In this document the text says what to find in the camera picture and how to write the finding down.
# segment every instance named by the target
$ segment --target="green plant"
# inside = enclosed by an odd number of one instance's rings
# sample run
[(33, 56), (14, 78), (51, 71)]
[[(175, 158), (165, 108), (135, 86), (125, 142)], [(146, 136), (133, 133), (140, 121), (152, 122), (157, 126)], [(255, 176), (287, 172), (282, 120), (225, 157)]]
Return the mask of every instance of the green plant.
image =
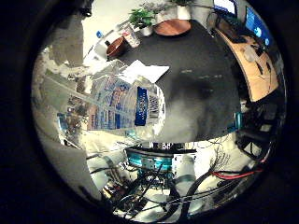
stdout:
[(139, 27), (140, 29), (142, 29), (152, 25), (151, 20), (154, 19), (154, 14), (152, 11), (148, 11), (144, 8), (139, 8), (132, 9), (132, 12), (130, 14), (131, 16), (129, 20), (134, 28)]
[(168, 1), (181, 7), (186, 7), (188, 4), (194, 2), (194, 0), (168, 0)]
[(154, 3), (144, 3), (139, 5), (140, 7), (146, 9), (147, 11), (153, 12), (153, 14), (158, 14), (162, 11), (168, 10), (170, 5), (166, 3), (161, 3), (161, 4), (154, 4)]

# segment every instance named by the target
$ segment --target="desk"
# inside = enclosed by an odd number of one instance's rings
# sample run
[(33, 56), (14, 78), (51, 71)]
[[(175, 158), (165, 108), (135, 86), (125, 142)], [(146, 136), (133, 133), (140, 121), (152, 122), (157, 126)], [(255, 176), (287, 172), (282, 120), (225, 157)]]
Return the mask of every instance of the desk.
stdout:
[(131, 64), (168, 65), (156, 84), (165, 97), (164, 127), (155, 142), (183, 143), (227, 134), (240, 111), (235, 80), (216, 41), (197, 21), (180, 36), (153, 34), (140, 37), (141, 44), (120, 56)]
[[(271, 59), (265, 52), (263, 52), (263, 54), (258, 57), (258, 61), (256, 62), (250, 63), (245, 59), (245, 47), (256, 45), (253, 38), (249, 36), (243, 36), (248, 43), (235, 44), (220, 30), (216, 29), (216, 31), (218, 32), (218, 34), (220, 34), (220, 36), (223, 38), (225, 43), (229, 46), (236, 59), (238, 60), (245, 76), (245, 80), (249, 89), (249, 98), (252, 102), (263, 99), (266, 95), (268, 95), (278, 87), (278, 79), (275, 68), (273, 67)], [(257, 63), (261, 66), (263, 74), (261, 74)]]

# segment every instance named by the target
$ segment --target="wooden surface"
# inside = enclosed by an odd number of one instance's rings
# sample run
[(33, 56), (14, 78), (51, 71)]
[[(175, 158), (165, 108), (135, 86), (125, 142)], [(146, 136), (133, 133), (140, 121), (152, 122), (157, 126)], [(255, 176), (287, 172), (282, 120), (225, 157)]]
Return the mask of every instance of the wooden surface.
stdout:
[(158, 35), (182, 35), (191, 29), (188, 21), (173, 19), (163, 21), (155, 26), (154, 31)]
[[(253, 38), (249, 36), (243, 36), (248, 43), (237, 44), (228, 39), (220, 30), (217, 30), (217, 32), (228, 44), (239, 62), (247, 82), (249, 97), (252, 102), (261, 100), (278, 87), (276, 71), (273, 67), (271, 59), (265, 52), (260, 57), (256, 55), (257, 61), (252, 63), (247, 61), (244, 57), (244, 50), (246, 46), (257, 46), (257, 43)], [(261, 66), (263, 70), (262, 74), (257, 64)]]

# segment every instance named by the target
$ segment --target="dark table surface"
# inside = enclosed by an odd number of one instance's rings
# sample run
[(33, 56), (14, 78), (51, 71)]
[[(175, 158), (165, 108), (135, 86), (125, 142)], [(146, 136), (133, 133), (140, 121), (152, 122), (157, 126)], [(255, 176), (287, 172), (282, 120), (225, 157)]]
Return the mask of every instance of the dark table surface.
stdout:
[(227, 134), (235, 122), (240, 101), (234, 76), (223, 52), (206, 29), (191, 21), (192, 29), (180, 36), (153, 34), (127, 48), (120, 60), (170, 69), (156, 84), (165, 97), (166, 119), (156, 142), (202, 141)]

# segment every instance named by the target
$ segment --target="red cable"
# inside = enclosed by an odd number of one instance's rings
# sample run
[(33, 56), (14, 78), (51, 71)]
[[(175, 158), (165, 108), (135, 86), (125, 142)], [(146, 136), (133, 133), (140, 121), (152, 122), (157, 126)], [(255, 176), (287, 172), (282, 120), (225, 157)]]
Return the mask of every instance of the red cable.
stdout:
[(242, 178), (242, 177), (245, 177), (245, 176), (248, 176), (248, 175), (254, 175), (255, 173), (260, 173), (262, 171), (263, 170), (250, 171), (250, 172), (244, 173), (242, 175), (221, 175), (218, 172), (213, 172), (212, 174), (214, 176), (218, 177), (218, 178), (221, 178), (221, 179), (233, 180), (233, 179)]

